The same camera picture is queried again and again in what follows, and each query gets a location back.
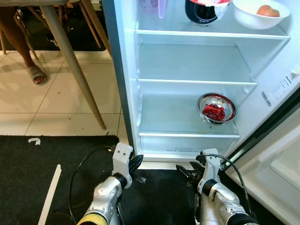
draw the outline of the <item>white bowl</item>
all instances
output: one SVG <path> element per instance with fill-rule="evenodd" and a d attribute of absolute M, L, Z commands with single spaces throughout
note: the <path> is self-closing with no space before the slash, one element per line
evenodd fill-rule
<path fill-rule="evenodd" d="M 269 29 L 290 15 L 290 11 L 281 3 L 273 0 L 233 0 L 234 17 L 244 27 L 253 30 Z M 280 17 L 257 15 L 258 9 L 269 5 L 280 13 Z"/>

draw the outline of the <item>chopped red pepper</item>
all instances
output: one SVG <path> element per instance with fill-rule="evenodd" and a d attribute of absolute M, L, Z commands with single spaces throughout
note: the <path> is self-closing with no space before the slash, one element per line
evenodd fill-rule
<path fill-rule="evenodd" d="M 215 121 L 223 121 L 225 119 L 224 108 L 214 104 L 206 105 L 202 113 Z"/>

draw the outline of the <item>floor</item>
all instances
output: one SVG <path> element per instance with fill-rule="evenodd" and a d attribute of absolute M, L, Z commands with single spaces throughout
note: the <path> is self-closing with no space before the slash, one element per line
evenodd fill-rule
<path fill-rule="evenodd" d="M 20 54 L 0 52 L 0 135 L 117 135 L 128 143 L 113 61 L 107 51 L 75 52 L 107 126 L 103 131 L 59 51 L 36 51 L 47 84 L 36 86 Z"/>

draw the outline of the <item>yellow tape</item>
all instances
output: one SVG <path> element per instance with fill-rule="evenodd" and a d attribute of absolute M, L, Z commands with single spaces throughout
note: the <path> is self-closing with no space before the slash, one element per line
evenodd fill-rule
<path fill-rule="evenodd" d="M 107 222 L 106 220 L 98 215 L 98 214 L 95 214 L 95 213 L 91 213 L 91 214 L 88 214 L 86 216 L 84 216 L 79 222 L 77 225 L 80 225 L 80 224 L 83 224 L 85 222 L 92 222 L 96 225 L 107 225 Z"/>

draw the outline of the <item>person's leg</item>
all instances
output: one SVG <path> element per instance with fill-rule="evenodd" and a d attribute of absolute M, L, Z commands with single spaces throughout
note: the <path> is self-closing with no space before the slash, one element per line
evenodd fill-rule
<path fill-rule="evenodd" d="M 36 64 L 30 56 L 29 47 L 26 43 L 24 34 L 14 20 L 14 14 L 15 7 L 0 7 L 0 28 L 9 42 L 23 57 L 26 67 L 35 67 Z M 35 84 L 40 84 L 43 83 L 45 79 L 47 79 L 47 77 L 41 75 L 35 77 L 33 82 Z"/>

